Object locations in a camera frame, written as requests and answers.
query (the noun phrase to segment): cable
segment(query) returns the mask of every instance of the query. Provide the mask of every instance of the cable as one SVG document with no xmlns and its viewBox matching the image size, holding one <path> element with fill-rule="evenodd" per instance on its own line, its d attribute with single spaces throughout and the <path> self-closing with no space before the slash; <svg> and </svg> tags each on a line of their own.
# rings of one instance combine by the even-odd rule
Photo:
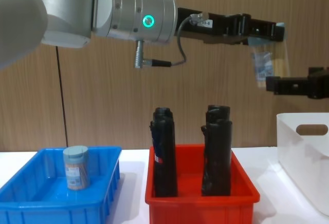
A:
<svg viewBox="0 0 329 224">
<path fill-rule="evenodd" d="M 177 31 L 177 44 L 178 44 L 180 54 L 183 57 L 183 60 L 179 61 L 179 62 L 176 62 L 176 63 L 172 63 L 171 64 L 172 66 L 178 66 L 178 65 L 186 63 L 186 61 L 187 61 L 186 55 L 185 55 L 184 50 L 181 46 L 180 36 L 181 36 L 181 31 L 182 31 L 183 27 L 185 26 L 185 24 L 189 23 L 190 20 L 191 20 L 191 17 L 188 16 L 186 19 L 183 20 L 183 22 L 180 24 L 180 26 L 178 28 L 178 31 Z"/>
</svg>

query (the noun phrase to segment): wooden wall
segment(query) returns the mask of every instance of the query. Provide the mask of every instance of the wooden wall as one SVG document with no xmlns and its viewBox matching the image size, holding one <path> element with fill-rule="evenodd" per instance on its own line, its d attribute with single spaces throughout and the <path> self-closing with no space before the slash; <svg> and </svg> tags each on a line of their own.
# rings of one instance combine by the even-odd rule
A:
<svg viewBox="0 0 329 224">
<path fill-rule="evenodd" d="M 177 2 L 181 7 L 196 10 L 219 14 L 245 12 L 253 18 L 285 22 L 292 76 L 307 75 L 309 66 L 329 65 L 329 0 Z M 221 104 L 232 108 L 234 146 L 270 146 L 276 144 L 277 113 L 329 108 L 328 100 L 278 97 L 257 88 L 250 49 L 246 46 L 204 45 L 189 39 L 183 39 L 182 44 L 188 56 L 187 64 L 171 69 L 142 70 L 133 68 L 134 42 L 93 38 L 84 49 L 60 48 L 68 144 L 149 147 L 152 143 L 149 122 L 158 106 L 167 106 L 173 111 L 177 143 L 202 143 L 200 126 L 205 122 L 207 105 Z M 166 47 L 146 46 L 145 55 L 180 60 L 175 42 Z M 9 113 L 2 114 L 0 124 L 13 114 L 5 126 L 9 143 L 23 144 L 28 138 L 27 143 L 31 144 L 21 148 L 33 148 L 33 142 L 49 145 L 65 140 L 53 57 L 53 51 L 42 47 L 30 56 L 34 66 L 24 61 L 3 73 L 1 78 L 13 78 L 14 87 L 22 89 L 4 101 L 4 97 L 0 97 L 1 105 L 11 108 Z M 38 79 L 33 80 L 35 68 L 40 72 Z M 22 78 L 21 71 L 29 72 L 29 77 L 15 79 Z M 33 91 L 24 88 L 25 79 L 30 79 Z M 2 91 L 11 92 L 13 88 Z M 28 96 L 30 104 L 14 100 L 22 95 Z M 20 105 L 27 114 L 18 115 L 16 108 Z M 32 122 L 26 117 L 33 117 Z"/>
<path fill-rule="evenodd" d="M 0 151 L 66 146 L 55 47 L 0 70 Z"/>
</svg>

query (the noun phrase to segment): blue plastic tray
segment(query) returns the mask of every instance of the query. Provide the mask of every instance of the blue plastic tray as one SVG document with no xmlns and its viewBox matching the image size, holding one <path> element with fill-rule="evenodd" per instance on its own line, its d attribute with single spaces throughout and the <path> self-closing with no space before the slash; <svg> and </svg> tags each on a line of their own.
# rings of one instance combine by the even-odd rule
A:
<svg viewBox="0 0 329 224">
<path fill-rule="evenodd" d="M 90 187 L 67 188 L 63 148 L 39 151 L 0 189 L 0 224 L 105 224 L 120 178 L 119 147 L 90 147 Z"/>
</svg>

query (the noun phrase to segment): white plastic bin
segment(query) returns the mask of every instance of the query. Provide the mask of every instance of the white plastic bin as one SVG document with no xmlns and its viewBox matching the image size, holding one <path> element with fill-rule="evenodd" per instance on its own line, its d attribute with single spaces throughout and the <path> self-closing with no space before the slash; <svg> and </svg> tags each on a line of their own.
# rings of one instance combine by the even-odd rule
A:
<svg viewBox="0 0 329 224">
<path fill-rule="evenodd" d="M 300 136 L 299 125 L 329 127 L 329 113 L 277 115 L 279 162 L 310 202 L 329 215 L 329 134 Z"/>
</svg>

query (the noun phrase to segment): white table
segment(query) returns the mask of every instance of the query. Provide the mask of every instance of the white table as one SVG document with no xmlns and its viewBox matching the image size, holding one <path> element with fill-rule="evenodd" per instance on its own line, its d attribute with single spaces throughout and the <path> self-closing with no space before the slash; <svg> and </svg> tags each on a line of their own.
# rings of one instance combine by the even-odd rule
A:
<svg viewBox="0 0 329 224">
<path fill-rule="evenodd" d="M 277 148 L 234 148 L 233 151 L 261 194 L 261 201 L 254 205 L 253 224 L 329 223 L 329 217 L 307 201 L 279 165 Z M 0 186 L 34 154 L 0 153 Z M 121 180 L 108 224 L 149 223 L 149 207 L 144 201 L 148 158 L 148 150 L 122 151 Z"/>
</svg>

